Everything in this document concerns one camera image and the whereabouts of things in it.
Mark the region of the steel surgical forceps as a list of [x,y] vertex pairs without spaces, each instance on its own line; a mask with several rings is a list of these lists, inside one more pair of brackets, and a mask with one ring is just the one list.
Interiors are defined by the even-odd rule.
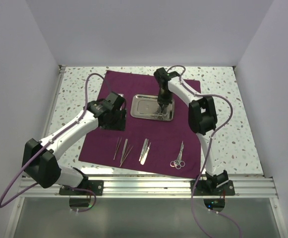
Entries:
[[116,143],[116,147],[115,147],[115,154],[114,154],[113,160],[115,160],[115,158],[116,158],[116,155],[117,155],[117,153],[118,153],[118,150],[119,150],[121,141],[122,141],[122,137],[119,137],[119,138],[117,139],[117,143]]

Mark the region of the steel scalpel handle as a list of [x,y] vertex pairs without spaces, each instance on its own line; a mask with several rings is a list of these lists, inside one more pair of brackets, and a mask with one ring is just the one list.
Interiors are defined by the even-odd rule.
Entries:
[[144,154],[143,163],[146,162],[146,159],[147,159],[147,156],[148,156],[148,152],[149,152],[149,150],[150,150],[150,146],[151,146],[151,142],[149,143],[149,145],[148,145],[148,147],[147,147],[147,149],[146,149],[146,152],[145,152],[145,154]]
[[146,150],[145,150],[145,152],[144,152],[144,155],[143,155],[143,157],[142,157],[142,159],[141,159],[141,161],[140,161],[140,164],[141,164],[141,165],[144,165],[144,164],[145,164],[145,161],[146,161],[146,158],[147,158],[147,156],[148,156],[149,149],[150,149],[150,145],[151,145],[151,142],[148,144],[148,146],[147,146],[147,148],[146,148]]
[[143,146],[142,146],[142,150],[141,150],[141,153],[140,153],[139,161],[142,160],[142,157],[143,157],[144,152],[145,152],[145,150],[146,150],[146,146],[147,146],[148,141],[149,141],[149,140],[148,140],[147,138],[145,138],[144,143],[143,143]]

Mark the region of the purple surgical cloth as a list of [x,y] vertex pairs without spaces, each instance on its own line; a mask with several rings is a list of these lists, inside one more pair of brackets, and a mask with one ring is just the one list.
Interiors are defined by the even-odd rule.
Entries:
[[[188,179],[197,178],[201,168],[201,145],[189,128],[187,105],[178,96],[173,96],[175,102],[173,120],[166,122],[137,119],[130,114],[132,99],[136,94],[157,95],[159,86],[155,78],[108,70],[105,80],[114,92],[124,94],[126,99],[125,131],[100,128],[91,131],[85,137],[79,160],[119,167],[123,145],[128,139],[128,144],[133,148],[119,168]],[[122,137],[122,141],[113,160],[119,137]],[[149,140],[147,146],[150,142],[151,146],[145,164],[141,165],[139,157],[145,138]],[[177,159],[182,141],[184,142],[182,160],[185,161],[185,166],[177,170],[170,166],[170,162]]]

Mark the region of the steel surgical scissors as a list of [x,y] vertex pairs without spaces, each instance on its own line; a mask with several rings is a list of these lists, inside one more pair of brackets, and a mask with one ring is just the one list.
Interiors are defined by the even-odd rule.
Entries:
[[177,159],[170,162],[170,166],[172,168],[176,168],[177,170],[179,170],[185,166],[185,162],[182,160],[182,155],[183,155],[183,146],[181,146],[180,148]]

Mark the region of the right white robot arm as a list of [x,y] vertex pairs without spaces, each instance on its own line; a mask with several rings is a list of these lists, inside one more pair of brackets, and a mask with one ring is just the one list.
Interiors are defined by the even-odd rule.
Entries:
[[[215,134],[231,120],[233,108],[228,99],[221,95],[201,94],[193,90],[182,79],[182,75],[176,71],[167,71],[163,67],[154,72],[154,78],[159,85],[157,102],[163,110],[172,103],[175,94],[188,106],[188,125],[197,135],[205,158],[201,170],[205,170],[206,189],[210,194],[215,195],[223,190],[229,178],[226,170],[214,165],[219,158],[219,152],[212,148],[212,142]],[[228,119],[220,126],[217,126],[215,97],[224,100],[230,108]]]

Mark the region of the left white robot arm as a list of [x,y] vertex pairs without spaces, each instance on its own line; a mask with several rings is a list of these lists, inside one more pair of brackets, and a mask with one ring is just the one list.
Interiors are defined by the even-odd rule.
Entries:
[[106,98],[86,103],[83,110],[58,131],[26,142],[22,166],[24,172],[43,188],[54,184],[70,187],[76,194],[88,189],[86,176],[78,169],[60,166],[58,160],[81,137],[102,128],[124,131],[126,99],[115,92]]

